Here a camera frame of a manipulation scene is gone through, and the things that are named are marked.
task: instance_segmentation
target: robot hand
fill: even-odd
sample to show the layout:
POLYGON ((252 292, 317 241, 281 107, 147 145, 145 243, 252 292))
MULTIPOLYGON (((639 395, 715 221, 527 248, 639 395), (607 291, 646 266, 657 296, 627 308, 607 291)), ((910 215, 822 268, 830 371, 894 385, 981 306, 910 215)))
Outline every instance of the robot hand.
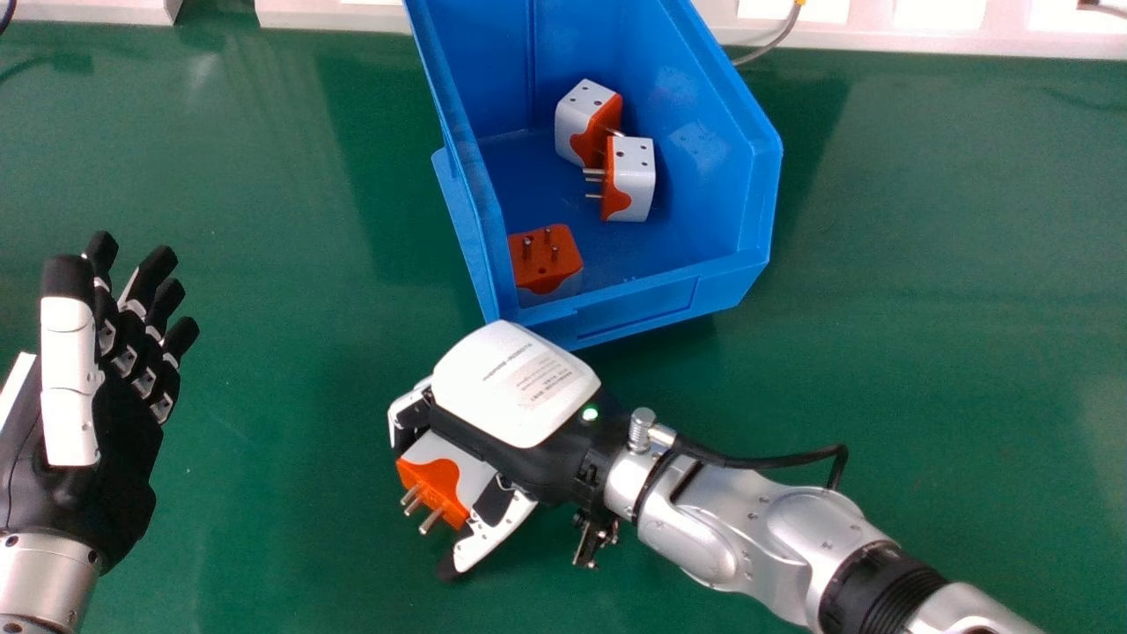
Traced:
POLYGON ((848 454, 832 446, 736 459, 627 412, 579 359, 495 322, 459 342, 388 411, 410 515, 459 530, 438 565, 470 570, 538 503, 578 507, 573 563, 595 568, 618 524, 720 591, 748 595, 816 634, 1036 634, 985 593, 906 555, 836 491, 848 454), (826 488, 761 472, 834 458, 826 488))
POLYGON ((99 232, 81 256, 46 261, 39 355, 21 354, 0 392, 5 632, 77 632, 157 503, 149 476, 199 331, 189 316, 167 329, 184 298, 172 249, 153 250, 115 300, 116 255, 99 232))

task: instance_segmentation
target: blue storage box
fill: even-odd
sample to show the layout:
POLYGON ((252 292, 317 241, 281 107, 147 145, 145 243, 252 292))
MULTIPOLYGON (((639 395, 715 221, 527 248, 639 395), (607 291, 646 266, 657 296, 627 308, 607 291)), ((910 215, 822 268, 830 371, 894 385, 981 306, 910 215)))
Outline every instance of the blue storage box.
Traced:
POLYGON ((445 148, 433 162, 487 322, 575 350, 743 298, 766 265, 782 143, 689 0, 406 0, 445 148), (645 223, 603 222, 556 154, 557 101, 587 78, 650 136, 645 223), (582 289, 522 307, 507 234, 564 222, 582 289))

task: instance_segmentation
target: blue plastic bin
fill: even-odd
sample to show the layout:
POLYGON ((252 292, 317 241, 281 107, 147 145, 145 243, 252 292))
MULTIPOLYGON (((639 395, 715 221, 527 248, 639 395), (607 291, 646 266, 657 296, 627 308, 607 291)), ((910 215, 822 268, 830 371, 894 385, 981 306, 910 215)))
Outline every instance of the blue plastic bin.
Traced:
POLYGON ((766 265, 782 143, 689 0, 406 0, 445 148, 434 168, 487 322, 575 350, 730 307, 766 265), (557 101, 619 91, 651 136, 645 223, 602 222, 558 157, 557 101), (575 295, 522 307, 506 235, 570 225, 575 295))

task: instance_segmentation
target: cable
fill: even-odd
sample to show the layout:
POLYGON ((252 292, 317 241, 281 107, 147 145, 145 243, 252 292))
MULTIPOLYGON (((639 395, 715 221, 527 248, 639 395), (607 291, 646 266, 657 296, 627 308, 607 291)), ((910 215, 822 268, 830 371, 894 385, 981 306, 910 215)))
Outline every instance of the cable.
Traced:
POLYGON ((3 16, 0 16, 0 35, 3 35, 5 29, 11 24, 14 15, 16 15, 16 0, 8 0, 8 8, 5 9, 3 16))
POLYGON ((1097 14, 1103 14, 1106 16, 1115 16, 1117 18, 1122 18, 1127 20, 1127 9, 1119 9, 1116 7, 1104 7, 1100 5, 1099 0, 1084 1, 1081 0, 1076 3, 1076 9, 1081 11, 1093 11, 1097 14))
POLYGON ((779 35, 775 36, 774 39, 767 42, 758 50, 756 50, 754 53, 748 53, 743 57, 736 57, 735 60, 731 61, 731 64, 737 66, 744 65, 747 62, 762 57, 763 55, 767 54, 767 52, 771 51, 771 48, 778 46, 780 42, 786 39, 788 35, 790 35, 790 32, 795 28, 795 25, 798 24, 798 14, 802 10, 802 5, 806 5, 806 0, 795 0, 795 5, 790 8, 790 14, 787 15, 787 21, 783 23, 782 30, 779 33, 779 35))
POLYGON ((842 474, 845 472, 845 463, 849 461, 849 448, 844 445, 829 445, 813 452, 775 456, 773 458, 734 458, 719 452, 713 452, 681 435, 677 435, 674 439, 669 453, 682 454, 717 467, 755 470, 757 472, 810 465, 833 457, 834 464, 829 467, 829 479, 826 481, 826 489, 831 491, 837 491, 837 488, 841 485, 842 474))

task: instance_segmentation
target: green table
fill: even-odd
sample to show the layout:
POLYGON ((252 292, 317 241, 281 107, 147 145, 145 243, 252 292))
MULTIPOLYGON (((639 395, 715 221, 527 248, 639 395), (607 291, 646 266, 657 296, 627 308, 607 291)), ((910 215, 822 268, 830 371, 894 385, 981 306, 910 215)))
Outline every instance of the green table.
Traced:
MULTIPOLYGON (((435 580, 451 536, 402 517, 384 412, 481 315, 426 80, 409 38, 239 5, 0 38, 0 359, 36 343, 42 259, 98 227, 124 262, 174 244, 204 330, 149 536, 85 632, 795 631, 632 528, 573 570, 567 509, 435 580)), ((773 261, 739 307, 582 357, 719 448, 848 443, 844 492, 909 552, 1050 632, 1125 631, 1127 66, 745 75, 786 146, 773 261)))

